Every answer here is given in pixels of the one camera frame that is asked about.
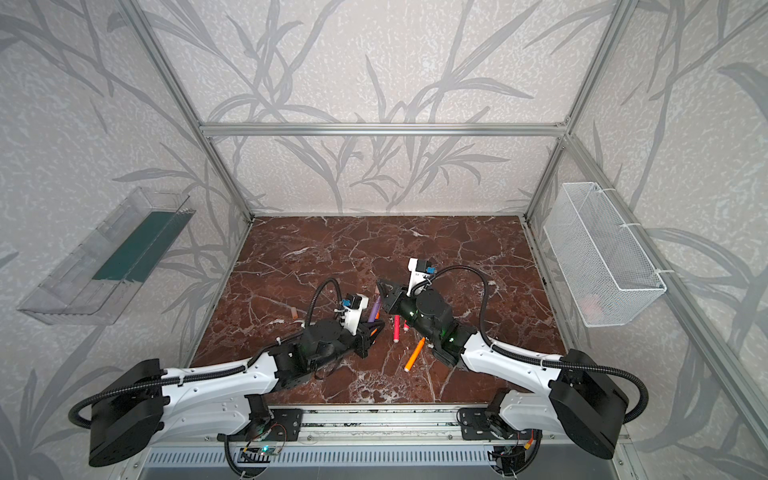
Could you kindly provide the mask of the purple marker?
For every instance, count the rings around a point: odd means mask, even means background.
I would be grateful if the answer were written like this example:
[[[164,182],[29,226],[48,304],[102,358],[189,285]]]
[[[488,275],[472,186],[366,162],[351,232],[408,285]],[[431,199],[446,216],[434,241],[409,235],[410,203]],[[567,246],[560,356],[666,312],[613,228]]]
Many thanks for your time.
[[[381,308],[381,300],[382,300],[382,298],[380,296],[377,296],[375,298],[374,304],[371,307],[371,310],[370,310],[370,313],[369,313],[369,316],[368,316],[368,320],[367,320],[368,323],[372,323],[372,322],[374,322],[375,320],[377,320],[379,318],[379,312],[380,312],[380,308]]]

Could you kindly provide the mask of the thick pink marker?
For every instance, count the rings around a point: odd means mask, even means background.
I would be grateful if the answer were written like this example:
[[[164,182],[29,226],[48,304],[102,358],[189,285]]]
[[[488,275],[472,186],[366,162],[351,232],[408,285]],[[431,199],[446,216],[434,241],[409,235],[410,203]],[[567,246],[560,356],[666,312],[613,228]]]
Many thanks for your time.
[[[393,316],[393,343],[400,342],[400,329],[401,329],[401,317],[400,315]]]

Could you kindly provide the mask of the orange pen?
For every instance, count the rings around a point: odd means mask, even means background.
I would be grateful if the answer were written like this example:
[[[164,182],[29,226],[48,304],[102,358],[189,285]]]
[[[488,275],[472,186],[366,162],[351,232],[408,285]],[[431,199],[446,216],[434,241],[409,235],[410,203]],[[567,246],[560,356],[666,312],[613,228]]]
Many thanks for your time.
[[[411,353],[410,357],[408,358],[408,361],[406,362],[406,364],[404,366],[404,371],[405,372],[410,372],[411,371],[411,369],[413,368],[415,362],[417,361],[421,351],[423,350],[425,344],[426,344],[426,339],[425,338],[421,338],[418,341],[418,343],[416,344],[413,352]]]

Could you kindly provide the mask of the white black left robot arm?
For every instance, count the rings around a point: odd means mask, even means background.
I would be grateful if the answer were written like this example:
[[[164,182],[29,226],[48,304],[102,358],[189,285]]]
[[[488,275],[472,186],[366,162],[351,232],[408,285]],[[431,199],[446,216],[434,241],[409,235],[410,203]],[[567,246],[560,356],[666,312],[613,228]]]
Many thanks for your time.
[[[265,395],[301,386],[350,353],[366,357],[384,328],[374,321],[349,331],[339,320],[321,320],[240,361],[163,369],[158,359],[144,360],[73,406],[69,419],[90,432],[92,467],[171,438],[256,436],[271,420]]]

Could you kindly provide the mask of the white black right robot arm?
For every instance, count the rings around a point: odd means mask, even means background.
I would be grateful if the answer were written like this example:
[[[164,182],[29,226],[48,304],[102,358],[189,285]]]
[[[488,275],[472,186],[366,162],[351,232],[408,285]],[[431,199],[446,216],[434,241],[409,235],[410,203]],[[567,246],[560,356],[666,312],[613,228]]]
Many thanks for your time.
[[[383,309],[421,334],[438,361],[518,386],[488,405],[486,416],[497,436],[523,430],[563,433],[598,458],[613,457],[629,399],[608,368],[576,349],[547,355],[485,340],[432,288],[413,294],[384,279],[377,286]]]

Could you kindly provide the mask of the horizontal aluminium crossbar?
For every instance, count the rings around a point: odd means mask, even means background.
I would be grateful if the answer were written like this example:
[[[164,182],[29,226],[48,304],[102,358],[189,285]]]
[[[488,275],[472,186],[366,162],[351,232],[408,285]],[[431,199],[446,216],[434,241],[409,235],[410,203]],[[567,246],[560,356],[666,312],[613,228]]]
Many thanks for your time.
[[[201,132],[221,136],[532,136],[558,137],[562,123],[204,123]]]

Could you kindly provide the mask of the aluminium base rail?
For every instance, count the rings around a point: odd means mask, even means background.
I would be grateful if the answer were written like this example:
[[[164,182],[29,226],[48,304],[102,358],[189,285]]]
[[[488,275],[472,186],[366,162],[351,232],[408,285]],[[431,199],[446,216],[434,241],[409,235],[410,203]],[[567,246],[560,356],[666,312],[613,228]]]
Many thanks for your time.
[[[607,437],[602,423],[557,415],[544,397],[509,391],[489,404],[358,404],[250,407],[219,400],[168,417],[148,443],[268,441],[301,445],[454,444],[507,445],[553,437],[600,458],[611,458],[621,430]]]

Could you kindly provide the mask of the clear plastic wall tray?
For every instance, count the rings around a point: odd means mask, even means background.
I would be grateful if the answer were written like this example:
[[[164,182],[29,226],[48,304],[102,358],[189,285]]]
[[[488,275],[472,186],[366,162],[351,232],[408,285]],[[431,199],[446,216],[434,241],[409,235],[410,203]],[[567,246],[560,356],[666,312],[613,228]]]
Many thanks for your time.
[[[135,188],[20,303],[47,325],[112,325],[196,213],[190,196]]]

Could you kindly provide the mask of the aluminium frame post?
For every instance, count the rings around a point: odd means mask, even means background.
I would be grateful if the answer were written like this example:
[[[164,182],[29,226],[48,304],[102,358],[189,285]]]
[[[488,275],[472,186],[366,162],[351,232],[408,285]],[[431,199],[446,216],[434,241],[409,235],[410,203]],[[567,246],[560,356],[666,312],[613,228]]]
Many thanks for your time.
[[[155,67],[160,79],[166,86],[169,94],[180,110],[184,121],[191,129],[197,144],[202,148],[209,164],[224,184],[234,204],[238,207],[247,223],[251,223],[254,214],[250,210],[245,196],[236,185],[232,174],[224,161],[214,148],[211,140],[207,138],[201,129],[201,122],[194,111],[193,105],[183,90],[180,80],[177,78],[170,61],[168,60],[159,40],[156,38],[149,19],[142,10],[138,1],[120,0],[118,4],[127,25],[137,36],[140,44],[146,51],[149,60]]]

